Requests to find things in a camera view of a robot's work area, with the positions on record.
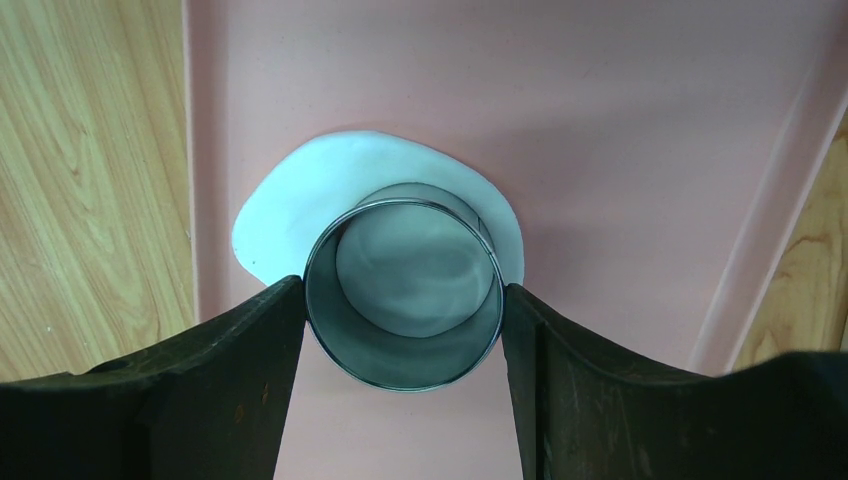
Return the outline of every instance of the white dough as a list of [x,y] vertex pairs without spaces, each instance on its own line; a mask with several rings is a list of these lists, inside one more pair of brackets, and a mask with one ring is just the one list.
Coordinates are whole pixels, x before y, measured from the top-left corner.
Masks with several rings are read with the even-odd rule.
[[[474,209],[489,230],[504,282],[522,283],[518,219],[498,189],[441,152],[373,131],[316,137],[280,162],[239,212],[233,252],[265,285],[303,275],[312,246],[336,218],[381,188],[410,182],[447,190]],[[477,281],[468,274],[467,281]],[[457,312],[471,308],[460,307]]]
[[355,217],[336,255],[339,283],[353,308],[406,337],[431,337],[461,324],[483,304],[495,278],[468,229],[420,206],[390,205]]

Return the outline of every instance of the pink plastic surface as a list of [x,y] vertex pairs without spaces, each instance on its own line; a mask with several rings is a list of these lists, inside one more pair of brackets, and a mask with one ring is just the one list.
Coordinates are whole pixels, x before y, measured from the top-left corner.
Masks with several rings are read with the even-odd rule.
[[[262,287],[230,232],[263,177],[311,137],[375,129],[496,184],[522,225],[525,286],[562,314],[657,360],[723,373],[848,102],[846,22],[844,0],[187,0],[199,319]],[[292,429],[350,433],[316,423],[321,409],[357,418],[373,407],[351,406],[355,387],[313,343],[297,385],[326,394],[306,405],[296,385],[284,451],[299,442]],[[446,395],[508,413],[500,355]],[[426,398],[392,401],[426,416]],[[427,451],[387,459],[374,446],[339,465],[517,478],[511,418],[480,415],[497,423],[488,436],[433,420]],[[391,417],[369,422],[370,437],[346,441],[414,435]],[[473,445],[434,452],[438,438]],[[322,466],[321,449],[341,443],[315,442],[303,461],[317,473],[303,467],[299,480],[359,478]]]

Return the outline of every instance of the stainless steel cylinder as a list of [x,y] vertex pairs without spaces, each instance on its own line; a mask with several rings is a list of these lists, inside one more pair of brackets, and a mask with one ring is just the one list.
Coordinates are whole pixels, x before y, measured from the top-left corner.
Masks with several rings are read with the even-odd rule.
[[430,185],[393,185],[343,214],[315,243],[303,279],[321,347],[378,388],[455,382],[500,335],[504,285],[486,226]]

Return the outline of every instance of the wood grain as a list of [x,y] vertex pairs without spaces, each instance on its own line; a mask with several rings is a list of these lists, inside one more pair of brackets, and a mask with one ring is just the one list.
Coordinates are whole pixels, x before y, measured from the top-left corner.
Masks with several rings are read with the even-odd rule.
[[736,369],[790,350],[848,347],[848,115],[842,120]]
[[[0,381],[191,325],[181,42],[176,0],[0,0]],[[841,132],[737,367],[843,338]]]

